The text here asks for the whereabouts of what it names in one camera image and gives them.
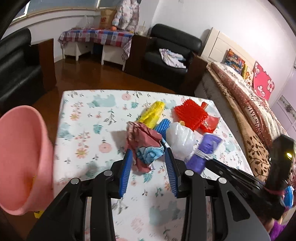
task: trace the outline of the wooden armrest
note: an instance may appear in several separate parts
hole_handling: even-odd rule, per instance
[[[46,92],[52,90],[57,83],[54,70],[54,39],[32,43],[31,48],[37,49],[39,53],[39,63],[43,73],[44,89]]]
[[[200,83],[202,76],[207,68],[208,62],[193,53],[194,57],[188,67],[183,83],[180,85],[180,91],[183,95],[194,96],[194,91]]]
[[[125,72],[139,77],[141,72],[141,62],[144,57],[146,46],[150,37],[134,35],[131,41],[130,56],[126,61]]]

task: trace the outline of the brown floor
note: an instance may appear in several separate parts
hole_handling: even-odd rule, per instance
[[[100,64],[100,60],[81,57],[55,63],[57,87],[42,96],[33,106],[42,114],[49,138],[54,143],[57,133],[59,103],[63,91],[81,89],[116,89],[174,93],[172,90],[139,79],[121,71],[121,66],[112,63]],[[36,219],[32,212],[23,216],[6,214],[17,233],[25,239]]]

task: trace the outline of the pink basket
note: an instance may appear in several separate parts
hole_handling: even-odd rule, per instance
[[[53,200],[53,146],[41,114],[18,106],[0,118],[0,206],[9,214],[45,210]]]

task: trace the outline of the white headboard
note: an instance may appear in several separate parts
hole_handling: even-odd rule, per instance
[[[232,49],[237,55],[246,61],[246,65],[253,70],[255,59],[252,58],[242,47],[232,41],[224,33],[212,28],[208,37],[205,48],[201,57],[211,62],[223,62],[227,56],[229,49]]]

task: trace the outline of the yellow tag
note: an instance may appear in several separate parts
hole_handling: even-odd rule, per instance
[[[42,213],[44,213],[44,211],[36,211],[36,212],[34,212],[35,218],[40,218]]]

